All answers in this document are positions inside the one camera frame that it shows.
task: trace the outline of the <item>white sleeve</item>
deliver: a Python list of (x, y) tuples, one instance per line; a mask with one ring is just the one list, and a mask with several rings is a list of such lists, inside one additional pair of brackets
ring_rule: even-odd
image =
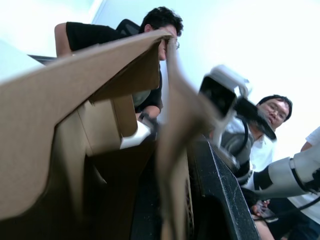
[(312, 146), (320, 143), (320, 126), (306, 137), (306, 141)]

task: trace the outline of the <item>black chair backrest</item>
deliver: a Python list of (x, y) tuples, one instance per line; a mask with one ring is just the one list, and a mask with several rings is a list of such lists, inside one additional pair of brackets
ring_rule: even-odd
[(117, 31), (126, 35), (127, 37), (138, 34), (139, 29), (140, 26), (129, 19), (123, 19), (116, 28)]

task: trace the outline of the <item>ear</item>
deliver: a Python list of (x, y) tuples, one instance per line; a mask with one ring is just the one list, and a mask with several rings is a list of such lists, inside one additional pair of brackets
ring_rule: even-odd
[(153, 31), (154, 29), (152, 28), (152, 26), (150, 24), (147, 24), (144, 26), (144, 32), (147, 33), (147, 32), (150, 32), (150, 31)]

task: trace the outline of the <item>white wall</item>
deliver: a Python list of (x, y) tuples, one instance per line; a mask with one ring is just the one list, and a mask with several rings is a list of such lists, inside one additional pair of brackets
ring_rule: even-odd
[[(320, 2), (107, 0), (94, 23), (115, 28), (127, 18), (141, 24), (146, 13), (159, 6), (174, 9), (183, 18), (179, 55), (195, 89), (205, 73), (224, 63), (252, 82), (254, 103), (272, 94), (293, 101), (291, 119), (276, 131), (275, 157), (298, 152), (305, 137), (320, 125)], [(167, 90), (164, 79), (164, 102)]]
[(26, 54), (56, 56), (54, 28), (91, 23), (102, 0), (0, 0), (0, 39)]

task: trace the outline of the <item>man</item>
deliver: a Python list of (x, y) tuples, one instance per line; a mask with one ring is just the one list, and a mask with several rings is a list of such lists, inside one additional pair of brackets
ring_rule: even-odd
[[(165, 30), (177, 39), (183, 30), (182, 19), (166, 7), (151, 10), (143, 19), (139, 33), (153, 30)], [(74, 51), (103, 44), (126, 36), (109, 26), (66, 22), (54, 28), (55, 47), (58, 57), (72, 55)], [(159, 60), (166, 60), (166, 42), (161, 41), (158, 48)], [(159, 87), (157, 89), (136, 93), (132, 96), (137, 119), (142, 112), (151, 118), (156, 118), (163, 107), (161, 100), (162, 75), (159, 72)]]
[[(293, 104), (285, 96), (272, 95), (261, 99), (256, 106), (265, 114), (271, 128), (276, 131), (291, 117)], [(276, 142), (272, 142), (253, 124), (249, 125), (249, 130), (254, 139), (250, 153), (250, 168), (255, 172), (260, 172), (272, 163)], [(234, 118), (226, 127), (226, 131), (243, 133), (245, 129), (242, 121)]]
[[(305, 151), (320, 144), (320, 127), (313, 131), (301, 149)], [(317, 199), (319, 195), (308, 193), (289, 198), (271, 199), (269, 208), (275, 213), (296, 210)], [(276, 222), (268, 223), (270, 232), (278, 240), (289, 231), (288, 240), (317, 240), (320, 236), (320, 202), (302, 210), (279, 217)]]

